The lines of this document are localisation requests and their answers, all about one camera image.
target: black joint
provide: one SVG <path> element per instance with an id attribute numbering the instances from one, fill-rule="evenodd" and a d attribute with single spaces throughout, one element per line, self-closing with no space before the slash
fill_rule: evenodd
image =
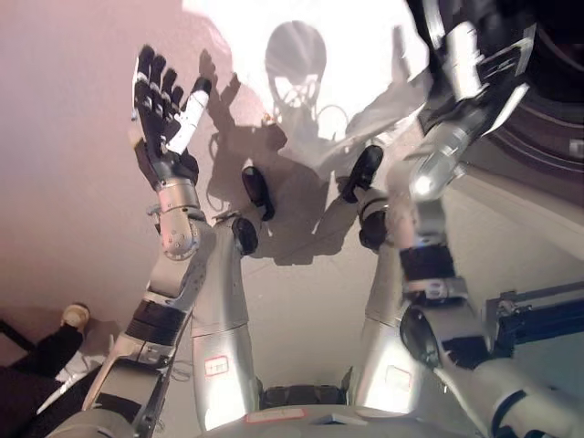
<path id="1" fill-rule="evenodd" d="M 385 211 L 379 210 L 367 216 L 361 224 L 359 240 L 363 246 L 378 251 L 387 237 Z"/>
<path id="2" fill-rule="evenodd" d="M 481 363 L 491 359 L 485 338 L 472 336 L 450 339 L 442 344 L 444 351 L 457 367 L 474 370 Z"/>
<path id="3" fill-rule="evenodd" d="M 381 160 L 383 160 L 383 149 L 372 144 L 365 148 L 361 153 L 357 162 L 353 166 L 350 173 L 349 180 L 343 187 L 340 196 L 346 203 L 356 203 L 355 188 L 360 187 L 368 190 L 371 186 L 371 181 L 375 176 L 375 172 L 379 169 Z"/>
<path id="4" fill-rule="evenodd" d="M 507 415 L 507 413 L 511 410 L 511 408 L 517 403 L 525 399 L 527 394 L 524 391 L 517 391 L 507 397 L 499 407 L 496 408 L 495 415 L 493 415 L 493 421 L 491 422 L 491 434 L 493 436 L 504 436 L 501 434 L 503 432 L 501 428 L 501 422 Z"/>
<path id="5" fill-rule="evenodd" d="M 404 249 L 400 260 L 407 281 L 455 276 L 454 261 L 446 245 Z"/>
<path id="6" fill-rule="evenodd" d="M 185 318 L 181 310 L 142 300 L 126 333 L 146 342 L 173 345 Z"/>
<path id="7" fill-rule="evenodd" d="M 266 209 L 262 221 L 267 222 L 272 219 L 276 210 L 272 204 L 264 175 L 256 167 L 249 166 L 242 170 L 241 179 L 252 204 L 258 208 L 264 207 Z"/>
<path id="8" fill-rule="evenodd" d="M 430 323 L 419 309 L 409 307 L 405 311 L 401 318 L 400 337 L 415 360 L 431 370 L 440 366 L 436 337 Z"/>
<path id="9" fill-rule="evenodd" d="M 231 225 L 234 237 L 239 242 L 242 256 L 253 254 L 257 249 L 256 229 L 244 217 L 238 217 Z"/>

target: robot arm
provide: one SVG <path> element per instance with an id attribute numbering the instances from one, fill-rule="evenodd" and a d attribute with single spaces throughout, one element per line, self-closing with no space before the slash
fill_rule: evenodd
<path id="1" fill-rule="evenodd" d="M 186 103 L 176 73 L 144 47 L 133 80 L 134 115 L 144 139 L 135 147 L 141 171 L 158 195 L 154 212 L 161 250 L 141 303 L 94 380 L 80 412 L 51 436 L 149 436 L 162 409 L 174 355 L 202 287 L 215 234 L 196 191 L 198 168 L 186 150 L 211 83 L 199 78 Z"/>
<path id="2" fill-rule="evenodd" d="M 455 273 L 441 197 L 459 173 L 460 155 L 487 123 L 488 111 L 478 108 L 437 125 L 389 175 L 386 225 L 412 302 L 401 320 L 401 338 L 451 389 L 484 436 L 581 436 L 584 417 L 577 406 L 528 378 L 512 360 L 491 354 L 464 280 Z"/>

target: humanoid robot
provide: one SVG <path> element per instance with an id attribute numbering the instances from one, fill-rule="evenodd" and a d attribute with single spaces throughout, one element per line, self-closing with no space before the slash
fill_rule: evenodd
<path id="1" fill-rule="evenodd" d="M 584 436 L 579 406 L 493 353 L 448 248 L 443 191 L 463 174 L 465 149 L 500 125 L 525 93 L 521 74 L 533 43 L 533 27 L 521 26 L 511 44 L 481 47 L 485 54 L 472 24 L 463 21 L 441 36 L 448 46 L 442 62 L 453 89 L 451 108 L 436 118 L 417 151 L 389 171 L 386 190 L 370 186 L 382 157 L 373 145 L 342 192 L 359 206 L 361 243 L 379 255 L 346 403 L 262 411 L 240 266 L 256 250 L 256 231 L 241 212 L 223 214 L 214 226 L 206 222 L 195 191 L 197 163 L 186 150 L 211 84 L 197 79 L 180 108 L 176 74 L 168 69 L 162 75 L 164 58 L 144 47 L 134 75 L 144 138 L 135 151 L 160 203 L 154 212 L 160 255 L 83 411 L 49 436 L 150 436 L 190 318 L 203 436 L 460 436 L 412 415 L 423 367 L 448 386 L 485 437 Z M 491 30 L 503 24 L 495 20 Z M 274 207 L 261 173 L 246 168 L 242 178 L 252 204 L 271 219 Z M 397 286 L 396 266 L 403 274 Z"/>

